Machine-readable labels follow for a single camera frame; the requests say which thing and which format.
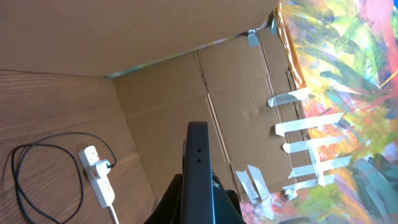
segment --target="cardboard flap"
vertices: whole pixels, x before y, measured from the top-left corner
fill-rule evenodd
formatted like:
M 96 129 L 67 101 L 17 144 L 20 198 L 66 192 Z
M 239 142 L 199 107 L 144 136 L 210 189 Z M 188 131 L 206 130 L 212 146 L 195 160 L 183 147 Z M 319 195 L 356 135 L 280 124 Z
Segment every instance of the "cardboard flap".
M 128 115 L 137 116 L 204 95 L 206 88 L 195 62 L 193 54 L 186 54 L 119 77 L 114 85 Z
M 272 129 L 279 119 L 266 105 L 271 94 L 261 47 L 240 37 L 201 49 L 198 56 L 233 169 L 256 166 L 269 190 L 280 191 L 278 183 L 286 181 L 292 164 L 281 148 L 284 139 Z
M 284 46 L 278 35 L 272 35 L 270 29 L 261 29 L 258 33 L 263 46 L 266 62 L 269 66 L 269 76 L 275 87 L 275 94 L 278 95 L 295 90 L 293 79 L 286 74 L 286 71 L 289 69 L 289 61 L 287 60 Z M 279 105 L 278 107 L 282 121 L 293 121 L 305 118 L 301 102 L 299 101 Z M 308 138 L 308 130 L 306 129 L 286 134 L 287 142 L 303 141 Z M 291 155 L 291 158 L 295 167 L 311 163 L 308 151 L 296 152 Z M 314 176 L 312 175 L 299 177 L 298 180 L 304 181 L 313 178 Z
M 0 3 L 0 69 L 105 76 L 257 28 L 277 0 Z

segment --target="black device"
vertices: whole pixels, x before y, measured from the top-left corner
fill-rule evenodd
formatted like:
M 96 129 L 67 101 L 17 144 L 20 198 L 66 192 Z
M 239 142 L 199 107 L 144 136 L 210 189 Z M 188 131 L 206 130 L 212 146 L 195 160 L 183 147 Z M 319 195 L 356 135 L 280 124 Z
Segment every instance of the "black device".
M 182 174 L 174 176 L 145 223 L 244 223 L 238 195 L 225 190 L 211 168 L 207 122 L 189 122 L 182 154 Z

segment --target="electrical outlet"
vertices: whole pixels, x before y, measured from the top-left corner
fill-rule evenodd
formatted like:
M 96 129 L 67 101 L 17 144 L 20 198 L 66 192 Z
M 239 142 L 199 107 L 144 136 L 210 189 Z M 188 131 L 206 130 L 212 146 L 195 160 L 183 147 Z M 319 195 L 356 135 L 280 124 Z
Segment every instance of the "electrical outlet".
M 95 164 L 100 162 L 96 148 L 94 146 L 88 146 L 78 154 L 99 205 L 103 208 L 111 206 L 115 196 L 109 179 L 108 177 L 99 177 L 94 169 Z

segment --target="colorful painting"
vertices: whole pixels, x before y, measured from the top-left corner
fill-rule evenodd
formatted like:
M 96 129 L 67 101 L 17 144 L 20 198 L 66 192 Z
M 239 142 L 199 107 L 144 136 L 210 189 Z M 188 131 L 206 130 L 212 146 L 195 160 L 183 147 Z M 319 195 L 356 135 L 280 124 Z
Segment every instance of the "colorful painting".
M 327 172 L 335 183 L 288 201 L 241 204 L 248 223 L 398 223 L 398 0 L 283 0 L 282 15 L 314 99 L 306 117 L 343 112 L 311 138 L 348 136 L 319 148 L 321 161 L 351 156 Z M 265 214 L 271 209 L 275 218 Z

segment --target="black object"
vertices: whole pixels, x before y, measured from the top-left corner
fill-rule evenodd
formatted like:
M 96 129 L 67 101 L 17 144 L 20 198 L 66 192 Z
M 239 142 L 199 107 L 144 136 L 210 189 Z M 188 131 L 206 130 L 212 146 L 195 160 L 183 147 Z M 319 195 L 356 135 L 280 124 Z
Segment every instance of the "black object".
M 188 124 L 184 151 L 183 174 L 174 176 L 145 224 L 244 223 L 238 195 L 213 175 L 206 122 Z
M 14 149 L 12 150 L 12 156 L 11 156 L 11 171 L 12 171 L 12 176 L 14 177 L 15 190 L 16 190 L 16 195 L 17 195 L 17 201 L 18 201 L 19 208 L 21 209 L 21 212 L 22 212 L 23 216 L 26 218 L 26 220 L 27 220 L 29 223 L 35 223 L 35 222 L 28 216 L 28 214 L 27 214 L 27 212 L 26 212 L 26 209 L 25 209 L 25 206 L 24 206 L 24 204 L 22 203 L 21 195 L 23 196 L 23 198 L 27 201 L 27 203 L 28 203 L 36 212 L 39 212 L 39 213 L 40 213 L 41 215 L 43 215 L 45 218 L 48 218 L 49 220 L 51 220 L 51 221 L 53 221 L 53 222 L 55 222 L 55 223 L 61 223 L 60 221 L 54 219 L 53 217 L 51 217 L 50 215 L 46 214 L 45 212 L 41 211 L 38 207 L 36 207 L 36 205 L 33 204 L 33 202 L 29 200 L 29 198 L 27 197 L 27 195 L 26 195 L 25 192 L 23 191 L 21 185 L 19 184 L 19 171 L 21 170 L 22 163 L 24 162 L 24 159 L 25 159 L 27 153 L 28 153 L 31 149 L 33 149 L 34 147 L 36 147 L 36 146 L 52 147 L 52 148 L 55 148 L 55 149 L 62 150 L 62 151 L 64 151 L 64 152 L 66 152 L 66 153 L 73 159 L 73 162 L 74 162 L 75 165 L 76 165 L 76 169 L 77 169 L 77 172 L 78 172 L 78 175 L 79 175 L 79 181 L 80 181 L 80 201 L 79 201 L 79 204 L 78 204 L 76 210 L 73 212 L 73 214 L 72 214 L 69 218 L 67 218 L 64 222 L 62 222 L 62 223 L 66 223 L 66 222 L 68 222 L 69 220 L 71 220 L 71 219 L 77 214 L 77 212 L 79 211 L 81 205 L 83 204 L 83 198 L 84 198 L 83 179 L 81 178 L 81 172 L 80 172 L 80 169 L 79 169 L 79 167 L 78 167 L 77 161 L 76 161 L 76 159 L 74 158 L 73 154 L 72 154 L 70 151 L 68 151 L 68 150 L 66 150 L 66 149 L 64 149 L 64 148 L 62 148 L 62 147 L 60 147 L 60 146 L 57 146 L 57 145 L 54 145 L 54 144 L 43 144 L 43 143 L 41 143 L 41 142 L 43 142 L 44 140 L 47 140 L 47 139 L 50 139 L 50 138 L 54 138 L 54 137 L 58 137 L 58 136 L 64 136 L 64 135 L 71 135 L 71 134 L 87 135 L 87 136 L 91 136 L 91 137 L 94 137 L 94 138 L 96 138 L 96 139 L 99 139 L 99 140 L 100 140 L 102 143 L 104 143 L 104 145 L 111 151 L 111 154 L 112 154 L 112 156 L 113 156 L 113 158 L 114 158 L 114 164 L 109 165 L 109 168 L 112 168 L 112 167 L 114 167 L 114 166 L 116 165 L 116 156 L 114 155 L 114 152 L 113 152 L 113 150 L 111 149 L 111 147 L 110 147 L 103 139 L 101 139 L 101 138 L 98 137 L 98 136 L 95 136 L 94 134 L 90 134 L 90 133 L 84 133 L 84 132 L 70 132 L 70 133 L 54 134 L 54 135 L 47 136 L 47 137 L 45 137 L 45 138 L 39 139 L 38 141 L 36 141 L 36 142 L 33 143 L 33 144 L 23 144 L 23 145 L 17 146 L 16 148 L 14 148 Z M 19 161 L 19 163 L 18 163 L 18 165 L 17 165 L 17 167 L 16 167 L 16 165 L 15 165 L 15 155 L 16 155 L 16 153 L 17 153 L 17 151 L 18 151 L 19 149 L 25 149 L 25 148 L 27 148 L 27 149 L 26 149 L 26 151 L 23 153 L 23 155 L 22 155 L 22 157 L 21 157 L 21 159 L 20 159 L 20 161 Z

